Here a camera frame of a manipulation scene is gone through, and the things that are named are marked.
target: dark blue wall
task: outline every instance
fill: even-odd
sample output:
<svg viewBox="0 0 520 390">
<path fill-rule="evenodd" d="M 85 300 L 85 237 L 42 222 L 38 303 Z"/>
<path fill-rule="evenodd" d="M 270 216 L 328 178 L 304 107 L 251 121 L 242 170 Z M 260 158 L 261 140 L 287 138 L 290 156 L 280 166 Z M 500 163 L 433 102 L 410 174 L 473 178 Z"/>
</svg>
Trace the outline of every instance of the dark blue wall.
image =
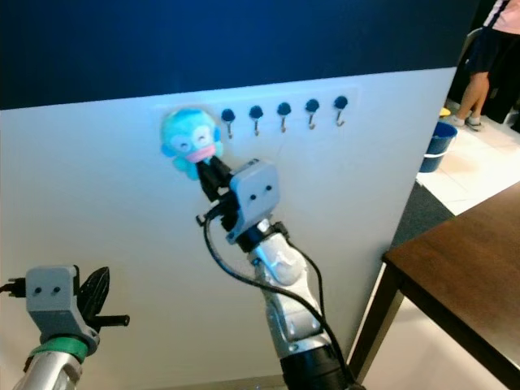
<svg viewBox="0 0 520 390">
<path fill-rule="evenodd" d="M 0 108 L 451 67 L 477 3 L 5 0 Z"/>
</svg>

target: wooden table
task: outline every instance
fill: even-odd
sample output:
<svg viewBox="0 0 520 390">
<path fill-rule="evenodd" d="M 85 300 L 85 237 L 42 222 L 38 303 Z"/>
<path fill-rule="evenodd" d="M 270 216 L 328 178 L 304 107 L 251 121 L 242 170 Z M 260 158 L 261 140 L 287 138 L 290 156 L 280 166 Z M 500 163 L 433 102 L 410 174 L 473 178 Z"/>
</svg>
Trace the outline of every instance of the wooden table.
<svg viewBox="0 0 520 390">
<path fill-rule="evenodd" d="M 520 183 L 390 250 L 383 261 L 349 362 L 360 380 L 404 295 L 506 387 L 520 389 Z"/>
</svg>

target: green band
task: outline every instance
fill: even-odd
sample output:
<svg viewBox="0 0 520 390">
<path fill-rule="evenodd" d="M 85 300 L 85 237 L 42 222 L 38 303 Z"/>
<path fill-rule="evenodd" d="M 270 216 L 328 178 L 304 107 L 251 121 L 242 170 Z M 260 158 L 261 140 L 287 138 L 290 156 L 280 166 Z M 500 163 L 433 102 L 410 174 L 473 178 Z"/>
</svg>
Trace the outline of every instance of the green band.
<svg viewBox="0 0 520 390">
<path fill-rule="evenodd" d="M 69 353 L 76 356 L 80 363 L 82 363 L 87 356 L 89 347 L 81 340 L 71 337 L 57 337 L 33 349 L 29 356 L 48 351 Z"/>
</svg>

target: yellow object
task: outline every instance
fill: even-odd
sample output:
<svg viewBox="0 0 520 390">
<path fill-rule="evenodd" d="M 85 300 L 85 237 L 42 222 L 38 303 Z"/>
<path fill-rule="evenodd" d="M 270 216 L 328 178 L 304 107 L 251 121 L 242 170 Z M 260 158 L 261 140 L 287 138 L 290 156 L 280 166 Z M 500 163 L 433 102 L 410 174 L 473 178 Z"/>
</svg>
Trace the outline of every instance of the yellow object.
<svg viewBox="0 0 520 390">
<path fill-rule="evenodd" d="M 440 109 L 439 117 L 444 118 L 445 116 L 448 116 L 452 113 L 452 111 L 448 110 L 447 108 L 442 107 Z"/>
</svg>

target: blue plush toy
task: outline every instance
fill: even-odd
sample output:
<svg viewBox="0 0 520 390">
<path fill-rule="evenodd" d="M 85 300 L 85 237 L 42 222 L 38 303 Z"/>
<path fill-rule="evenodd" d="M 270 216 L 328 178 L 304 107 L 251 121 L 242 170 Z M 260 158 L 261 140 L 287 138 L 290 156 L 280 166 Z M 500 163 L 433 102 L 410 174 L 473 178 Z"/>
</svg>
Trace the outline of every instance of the blue plush toy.
<svg viewBox="0 0 520 390">
<path fill-rule="evenodd" d="M 162 152 L 175 157 L 173 165 L 186 172 L 192 180 L 198 179 L 197 163 L 220 157 L 223 145 L 220 129 L 213 118 L 203 110 L 186 108 L 168 115 L 161 128 Z"/>
</svg>

